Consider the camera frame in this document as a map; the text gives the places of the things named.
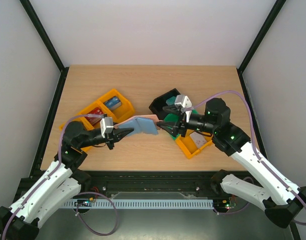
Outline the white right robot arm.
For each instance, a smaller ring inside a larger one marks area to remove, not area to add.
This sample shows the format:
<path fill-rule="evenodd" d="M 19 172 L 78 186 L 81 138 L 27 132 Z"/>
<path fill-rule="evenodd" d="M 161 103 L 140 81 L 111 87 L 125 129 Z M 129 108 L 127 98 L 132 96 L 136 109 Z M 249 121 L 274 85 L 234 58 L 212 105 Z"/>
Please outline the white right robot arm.
<path fill-rule="evenodd" d="M 306 208 L 306 186 L 299 187 L 281 174 L 253 145 L 251 138 L 231 123 L 231 110 L 221 98 L 205 104 L 204 114 L 193 113 L 186 95 L 178 95 L 173 105 L 163 107 L 178 117 L 176 122 L 160 121 L 158 126 L 176 137 L 188 130 L 211 134 L 215 147 L 240 163 L 257 180 L 259 186 L 246 182 L 225 170 L 212 178 L 211 191 L 238 196 L 264 211 L 276 226 L 287 228 L 298 213 Z"/>

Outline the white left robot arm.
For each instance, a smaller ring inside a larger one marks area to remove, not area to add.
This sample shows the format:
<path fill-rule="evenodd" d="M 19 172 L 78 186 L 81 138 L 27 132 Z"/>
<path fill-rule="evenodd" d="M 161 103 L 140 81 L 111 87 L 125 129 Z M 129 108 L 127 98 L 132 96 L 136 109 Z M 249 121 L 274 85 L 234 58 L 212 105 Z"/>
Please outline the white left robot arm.
<path fill-rule="evenodd" d="M 54 161 L 34 185 L 10 207 L 0 207 L 2 240 L 34 240 L 45 221 L 66 201 L 79 194 L 88 195 L 91 176 L 79 169 L 87 157 L 83 148 L 115 143 L 134 128 L 114 128 L 110 117 L 100 127 L 87 130 L 80 121 L 67 123 L 61 133 Z"/>

